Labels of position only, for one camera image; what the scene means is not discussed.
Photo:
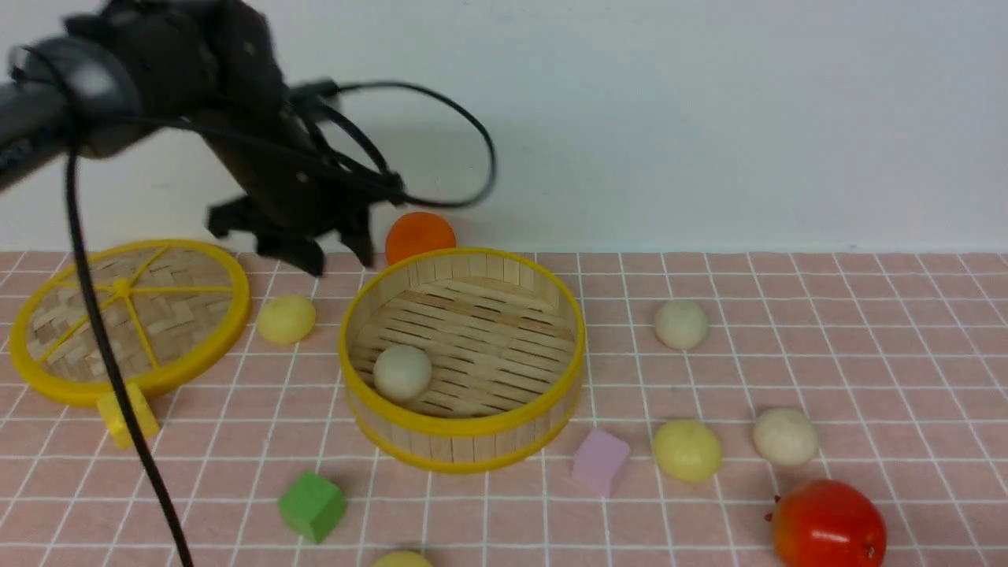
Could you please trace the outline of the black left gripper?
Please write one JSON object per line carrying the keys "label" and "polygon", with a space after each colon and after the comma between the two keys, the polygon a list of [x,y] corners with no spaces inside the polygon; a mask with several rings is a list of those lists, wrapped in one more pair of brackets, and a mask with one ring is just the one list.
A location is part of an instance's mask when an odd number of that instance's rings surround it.
{"label": "black left gripper", "polygon": [[284,154],[293,150],[318,157],[309,133],[283,103],[213,103],[197,112],[197,123],[238,136],[204,135],[213,154],[245,191],[244,197],[209,208],[206,229],[213,237],[247,232],[255,237],[256,255],[321,277],[325,255],[309,237],[335,231],[364,269],[374,268],[369,204],[354,197],[348,187],[295,164]]}

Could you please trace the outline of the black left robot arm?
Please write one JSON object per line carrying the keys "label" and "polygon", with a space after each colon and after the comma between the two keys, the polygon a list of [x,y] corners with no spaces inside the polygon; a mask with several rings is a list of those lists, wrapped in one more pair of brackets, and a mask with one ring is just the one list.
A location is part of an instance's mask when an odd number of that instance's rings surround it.
{"label": "black left robot arm", "polygon": [[106,159],[159,129],[197,132],[243,190],[206,229],[250,234],[256,251],[321,276],[334,232],[365,268],[370,207],[323,147],[309,95],[293,89],[265,16],[242,1],[110,1],[24,48],[2,85],[2,187],[59,154]]}

